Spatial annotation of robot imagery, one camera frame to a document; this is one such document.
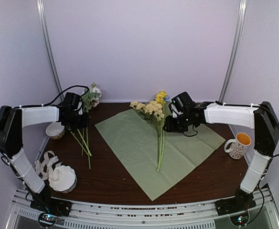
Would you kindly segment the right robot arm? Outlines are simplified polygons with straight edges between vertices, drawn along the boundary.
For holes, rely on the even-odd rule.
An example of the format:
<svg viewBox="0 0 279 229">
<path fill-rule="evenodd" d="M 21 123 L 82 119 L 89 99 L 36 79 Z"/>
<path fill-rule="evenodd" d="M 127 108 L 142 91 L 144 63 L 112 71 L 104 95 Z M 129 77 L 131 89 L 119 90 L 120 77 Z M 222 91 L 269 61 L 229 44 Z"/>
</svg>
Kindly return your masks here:
<svg viewBox="0 0 279 229">
<path fill-rule="evenodd" d="M 231 203 L 235 210 L 242 210 L 250 203 L 248 194 L 255 190 L 267 173 L 279 142 L 279 121 L 271 103 L 195 103 L 187 92 L 183 92 L 172 98 L 169 110 L 171 115 L 166 117 L 163 125 L 166 132 L 184 133 L 190 126 L 198 127 L 201 124 L 235 125 L 254 130 L 254 155 L 239 186 L 242 192 Z"/>
</svg>

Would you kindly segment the yellow fake flower stem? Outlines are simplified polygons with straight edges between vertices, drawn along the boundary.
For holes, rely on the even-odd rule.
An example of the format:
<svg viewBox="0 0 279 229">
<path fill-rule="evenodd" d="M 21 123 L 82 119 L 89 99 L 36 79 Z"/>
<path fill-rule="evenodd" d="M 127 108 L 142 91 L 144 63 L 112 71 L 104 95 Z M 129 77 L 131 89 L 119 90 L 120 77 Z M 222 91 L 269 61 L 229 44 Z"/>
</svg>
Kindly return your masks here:
<svg viewBox="0 0 279 229">
<path fill-rule="evenodd" d="M 164 147 L 165 147 L 165 132 L 163 130 L 164 122 L 165 122 L 165 97 L 167 93 L 165 91 L 159 91 L 156 94 L 156 102 L 158 111 L 155 113 L 155 117 L 158 121 L 158 165 L 157 165 L 157 172 L 161 171 L 161 165 L 164 155 Z"/>
</svg>

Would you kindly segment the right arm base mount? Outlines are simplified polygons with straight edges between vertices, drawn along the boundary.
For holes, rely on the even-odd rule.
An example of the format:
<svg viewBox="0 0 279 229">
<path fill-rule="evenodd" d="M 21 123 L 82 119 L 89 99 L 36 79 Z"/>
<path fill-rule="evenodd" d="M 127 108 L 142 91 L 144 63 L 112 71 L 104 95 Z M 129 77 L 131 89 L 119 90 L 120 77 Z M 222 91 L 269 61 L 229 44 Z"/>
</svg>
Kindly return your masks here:
<svg viewBox="0 0 279 229">
<path fill-rule="evenodd" d="M 253 193 L 247 193 L 241 188 L 236 190 L 233 197 L 215 202 L 218 216 L 231 215 L 231 223 L 238 227 L 244 227 L 248 224 L 250 218 L 248 210 L 255 206 Z"/>
</svg>

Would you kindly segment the blue fake flower stem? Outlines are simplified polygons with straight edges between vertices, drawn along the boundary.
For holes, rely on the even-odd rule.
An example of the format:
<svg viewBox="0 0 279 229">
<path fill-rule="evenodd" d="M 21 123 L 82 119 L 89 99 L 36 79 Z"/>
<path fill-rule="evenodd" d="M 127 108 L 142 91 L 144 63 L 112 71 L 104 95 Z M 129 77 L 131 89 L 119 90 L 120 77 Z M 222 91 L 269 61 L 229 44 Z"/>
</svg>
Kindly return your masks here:
<svg viewBox="0 0 279 229">
<path fill-rule="evenodd" d="M 170 103 L 170 102 L 171 102 L 171 99 L 170 99 L 169 96 L 166 96 L 166 97 L 164 98 L 164 101 L 165 101 L 166 103 Z"/>
</svg>

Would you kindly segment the green wrapping paper sheet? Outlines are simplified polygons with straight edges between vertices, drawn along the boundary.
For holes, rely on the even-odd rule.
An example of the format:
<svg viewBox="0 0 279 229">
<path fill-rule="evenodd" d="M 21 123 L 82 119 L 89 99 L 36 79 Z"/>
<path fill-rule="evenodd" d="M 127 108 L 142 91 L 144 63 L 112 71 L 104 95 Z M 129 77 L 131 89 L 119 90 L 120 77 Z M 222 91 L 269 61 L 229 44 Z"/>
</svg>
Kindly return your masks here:
<svg viewBox="0 0 279 229">
<path fill-rule="evenodd" d="M 162 165 L 157 171 L 157 133 L 134 110 L 121 112 L 95 126 L 152 201 L 191 173 L 225 141 L 205 125 L 197 128 L 194 137 L 166 133 Z"/>
</svg>

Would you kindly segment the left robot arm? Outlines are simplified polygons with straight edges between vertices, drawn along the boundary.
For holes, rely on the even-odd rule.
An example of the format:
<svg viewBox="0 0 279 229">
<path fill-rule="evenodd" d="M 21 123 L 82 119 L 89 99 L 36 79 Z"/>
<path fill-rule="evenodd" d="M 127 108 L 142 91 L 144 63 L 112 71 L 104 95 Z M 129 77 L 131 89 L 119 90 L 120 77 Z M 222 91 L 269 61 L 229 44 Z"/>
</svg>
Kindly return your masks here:
<svg viewBox="0 0 279 229">
<path fill-rule="evenodd" d="M 82 96 L 66 93 L 64 100 L 57 105 L 3 105 L 0 108 L 1 158 L 11 167 L 17 178 L 36 194 L 44 191 L 45 182 L 35 172 L 24 152 L 22 130 L 27 126 L 54 122 L 69 128 L 87 127 L 89 117 L 84 112 Z"/>
</svg>

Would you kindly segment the pink fake flower stem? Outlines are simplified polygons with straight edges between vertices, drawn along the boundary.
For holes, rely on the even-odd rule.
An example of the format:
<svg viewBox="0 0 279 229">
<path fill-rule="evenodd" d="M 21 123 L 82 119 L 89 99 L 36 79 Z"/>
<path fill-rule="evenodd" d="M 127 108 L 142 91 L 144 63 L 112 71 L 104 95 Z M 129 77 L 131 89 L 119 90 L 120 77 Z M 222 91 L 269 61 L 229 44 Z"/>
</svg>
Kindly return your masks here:
<svg viewBox="0 0 279 229">
<path fill-rule="evenodd" d="M 84 101 L 84 112 L 89 113 L 89 111 L 96 107 L 102 96 L 101 90 L 97 87 L 97 84 L 93 82 L 89 89 L 85 89 L 82 95 Z M 82 155 L 86 155 L 88 159 L 88 168 L 91 169 L 91 162 L 90 157 L 91 152 L 89 150 L 89 137 L 88 137 L 88 127 L 82 129 L 79 132 L 79 136 L 81 138 L 81 148 L 82 148 Z"/>
</svg>

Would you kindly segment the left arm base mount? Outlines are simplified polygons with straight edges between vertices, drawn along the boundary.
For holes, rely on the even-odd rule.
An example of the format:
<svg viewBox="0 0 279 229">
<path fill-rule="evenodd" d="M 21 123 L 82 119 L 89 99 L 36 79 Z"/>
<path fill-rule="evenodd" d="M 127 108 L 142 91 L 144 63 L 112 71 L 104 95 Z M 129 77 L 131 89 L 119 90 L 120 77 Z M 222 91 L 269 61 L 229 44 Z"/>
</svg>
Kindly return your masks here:
<svg viewBox="0 0 279 229">
<path fill-rule="evenodd" d="M 50 226 L 55 224 L 55 219 L 58 217 L 68 217 L 72 208 L 72 202 L 62 199 L 53 198 L 50 187 L 45 185 L 42 190 L 34 192 L 27 184 L 25 184 L 28 193 L 25 199 L 30 194 L 32 199 L 30 208 L 41 212 L 38 220 L 43 219 L 45 222 L 51 223 Z"/>
</svg>

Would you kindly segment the cream fake flower bunch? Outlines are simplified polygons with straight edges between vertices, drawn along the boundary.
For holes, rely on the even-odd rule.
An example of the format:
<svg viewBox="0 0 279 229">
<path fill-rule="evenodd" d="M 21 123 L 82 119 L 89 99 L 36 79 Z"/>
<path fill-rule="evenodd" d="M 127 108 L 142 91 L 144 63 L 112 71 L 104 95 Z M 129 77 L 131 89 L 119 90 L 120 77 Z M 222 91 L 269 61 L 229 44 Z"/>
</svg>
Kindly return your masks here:
<svg viewBox="0 0 279 229">
<path fill-rule="evenodd" d="M 158 111 L 157 102 L 152 100 L 146 104 L 140 103 L 137 101 L 133 101 L 129 104 L 131 108 L 133 108 L 142 119 L 146 120 L 148 123 L 153 125 L 157 133 L 157 141 L 158 141 L 158 121 L 155 117 L 156 111 Z"/>
</svg>

